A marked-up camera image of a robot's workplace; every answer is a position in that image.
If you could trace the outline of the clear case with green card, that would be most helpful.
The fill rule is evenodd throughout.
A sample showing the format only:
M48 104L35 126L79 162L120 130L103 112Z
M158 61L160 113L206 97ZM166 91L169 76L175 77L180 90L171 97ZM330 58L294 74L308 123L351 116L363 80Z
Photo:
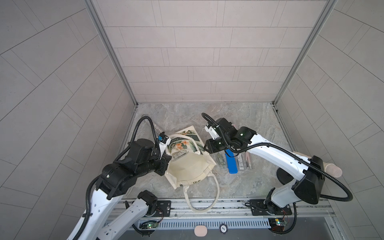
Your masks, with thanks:
M223 157L223 155L221 153L217 153L216 157L217 157L220 168L223 169L224 171L227 170L228 169L227 162Z

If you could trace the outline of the cream canvas floral tote bag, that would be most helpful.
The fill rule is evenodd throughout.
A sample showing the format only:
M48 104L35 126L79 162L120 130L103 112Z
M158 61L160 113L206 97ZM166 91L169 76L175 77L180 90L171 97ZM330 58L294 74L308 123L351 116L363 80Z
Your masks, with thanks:
M220 196L220 185L213 173L217 165L208 152L204 150L203 141L194 126L187 127L172 135L168 146L172 159L169 162L165 177L174 189L183 188L188 207L195 213L206 213L212 209ZM188 189L207 177L212 177L217 186L214 201L205 209L196 209L191 205Z

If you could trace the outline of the clear compass case with barcode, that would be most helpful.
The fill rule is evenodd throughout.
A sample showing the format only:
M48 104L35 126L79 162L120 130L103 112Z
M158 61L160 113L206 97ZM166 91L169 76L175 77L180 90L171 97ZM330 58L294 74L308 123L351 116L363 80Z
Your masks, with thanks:
M244 165L244 162L243 162L242 154L238 154L237 157L238 157L239 169L240 170L244 170L245 169L245 165Z

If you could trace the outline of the clear case with pink insert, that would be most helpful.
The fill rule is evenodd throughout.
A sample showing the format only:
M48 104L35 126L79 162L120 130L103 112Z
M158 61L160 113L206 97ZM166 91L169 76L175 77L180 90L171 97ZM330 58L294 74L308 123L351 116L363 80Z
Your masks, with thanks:
M252 169L252 161L251 161L251 156L249 152L246 152L246 164L248 169Z

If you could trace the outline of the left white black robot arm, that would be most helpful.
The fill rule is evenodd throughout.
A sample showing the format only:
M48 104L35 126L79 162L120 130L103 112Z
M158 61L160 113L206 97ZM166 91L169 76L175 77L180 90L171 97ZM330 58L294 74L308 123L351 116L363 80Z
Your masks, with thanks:
M106 165L86 190L86 210L79 219L70 240L117 240L134 223L156 211L157 197L145 190L131 206L109 224L112 210L139 177L151 172L163 176L172 157L166 154L170 138L157 134L152 119L142 116L137 122L128 146Z

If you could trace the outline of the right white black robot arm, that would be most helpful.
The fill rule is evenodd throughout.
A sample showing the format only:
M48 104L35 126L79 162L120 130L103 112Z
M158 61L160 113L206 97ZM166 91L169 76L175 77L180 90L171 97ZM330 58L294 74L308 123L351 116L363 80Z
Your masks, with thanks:
M207 152L213 154L229 150L238 155L247 152L262 157L292 177L292 180L282 187L270 190L264 201L268 213L278 215L281 209L300 201L316 205L320 198L338 202L353 200L351 191L338 179L326 173L321 158L316 156L306 158L290 152L248 127L236 129L225 118L214 120L206 113L202 113L202 117L207 121L205 130L211 136L204 146ZM323 195L322 189L326 179L339 186L346 196Z

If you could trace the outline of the left green circuit board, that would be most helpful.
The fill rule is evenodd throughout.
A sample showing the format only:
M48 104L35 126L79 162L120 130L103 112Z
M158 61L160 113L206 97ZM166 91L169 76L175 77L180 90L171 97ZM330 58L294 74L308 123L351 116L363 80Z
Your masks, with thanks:
M152 230L156 229L159 226L158 221L146 221L140 224L141 230Z

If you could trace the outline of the green circuit board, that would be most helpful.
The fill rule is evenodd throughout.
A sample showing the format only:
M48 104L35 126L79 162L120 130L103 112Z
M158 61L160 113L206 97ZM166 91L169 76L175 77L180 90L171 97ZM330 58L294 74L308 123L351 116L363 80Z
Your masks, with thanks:
M287 222L283 219L278 218L269 218L268 219L270 224L270 231L274 232L283 232L285 230L285 227L287 225Z
M146 221L140 224L141 230L152 230L156 229L159 226L158 221Z

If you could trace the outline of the pink round pad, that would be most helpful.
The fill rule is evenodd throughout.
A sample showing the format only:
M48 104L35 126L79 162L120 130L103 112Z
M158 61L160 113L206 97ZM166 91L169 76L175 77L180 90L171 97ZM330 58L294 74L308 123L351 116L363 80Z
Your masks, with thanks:
M208 233L208 229L206 226L198 225L195 227L194 233L196 237L205 237Z

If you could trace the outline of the black microphone stand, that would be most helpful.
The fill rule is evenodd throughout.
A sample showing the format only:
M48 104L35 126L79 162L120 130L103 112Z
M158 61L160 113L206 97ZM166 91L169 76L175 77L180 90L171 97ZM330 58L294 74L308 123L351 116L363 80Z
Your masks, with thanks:
M294 179L294 177L281 168L277 169L276 175L282 185L288 184Z

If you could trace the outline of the black poker chip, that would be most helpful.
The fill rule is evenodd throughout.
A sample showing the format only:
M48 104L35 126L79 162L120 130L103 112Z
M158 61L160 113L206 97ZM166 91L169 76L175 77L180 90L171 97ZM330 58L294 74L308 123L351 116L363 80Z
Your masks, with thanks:
M222 224L220 225L220 232L221 232L222 234L226 234L226 233L228 232L228 226L227 226L226 224L222 223Z

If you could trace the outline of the right green circuit board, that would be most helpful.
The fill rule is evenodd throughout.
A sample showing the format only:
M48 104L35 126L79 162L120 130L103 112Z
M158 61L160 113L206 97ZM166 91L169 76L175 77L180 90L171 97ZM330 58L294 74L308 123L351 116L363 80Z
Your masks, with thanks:
M268 219L270 224L270 231L274 232L283 232L285 230L285 227L287 225L287 222L283 219L278 218L269 218Z

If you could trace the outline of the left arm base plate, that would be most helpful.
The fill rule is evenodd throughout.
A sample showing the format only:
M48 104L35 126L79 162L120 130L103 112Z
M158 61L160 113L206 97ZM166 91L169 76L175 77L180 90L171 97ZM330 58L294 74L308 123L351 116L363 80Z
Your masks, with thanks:
M155 212L151 215L151 217L169 217L171 212L171 204L171 201L158 201Z

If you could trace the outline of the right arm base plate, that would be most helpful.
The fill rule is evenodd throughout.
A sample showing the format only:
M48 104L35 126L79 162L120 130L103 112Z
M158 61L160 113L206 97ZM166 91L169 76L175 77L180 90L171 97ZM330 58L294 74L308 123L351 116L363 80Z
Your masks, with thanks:
M245 206L251 209L252 216L290 216L293 214L293 208L289 206L284 208L268 207L265 200L249 200Z

